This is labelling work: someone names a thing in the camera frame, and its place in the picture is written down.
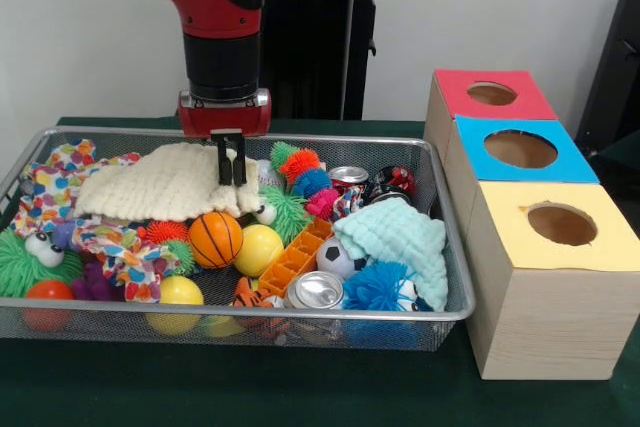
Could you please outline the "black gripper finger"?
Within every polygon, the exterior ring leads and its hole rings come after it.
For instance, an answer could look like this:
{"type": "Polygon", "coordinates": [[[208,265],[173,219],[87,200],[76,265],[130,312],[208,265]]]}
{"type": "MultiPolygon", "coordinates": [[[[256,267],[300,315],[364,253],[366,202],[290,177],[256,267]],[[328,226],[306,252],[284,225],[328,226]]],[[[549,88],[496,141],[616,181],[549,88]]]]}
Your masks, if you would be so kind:
{"type": "Polygon", "coordinates": [[[236,157],[233,160],[233,177],[235,184],[245,184],[246,177],[246,145],[243,136],[235,136],[236,157]]]}
{"type": "Polygon", "coordinates": [[[226,138],[224,136],[217,137],[217,154],[219,183],[221,185],[230,185],[233,180],[233,167],[231,160],[227,156],[226,138]]]}

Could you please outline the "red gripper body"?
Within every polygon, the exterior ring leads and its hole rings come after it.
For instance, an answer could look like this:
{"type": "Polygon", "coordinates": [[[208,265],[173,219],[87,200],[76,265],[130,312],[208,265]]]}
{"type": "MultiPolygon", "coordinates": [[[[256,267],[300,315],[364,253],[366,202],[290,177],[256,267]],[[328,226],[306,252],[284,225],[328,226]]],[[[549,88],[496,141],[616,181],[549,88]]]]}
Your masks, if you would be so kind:
{"type": "Polygon", "coordinates": [[[179,94],[178,117],[184,135],[189,138],[208,138],[219,130],[261,136],[269,130],[271,96],[267,89],[259,88],[246,98],[213,102],[183,90],[179,94]]]}

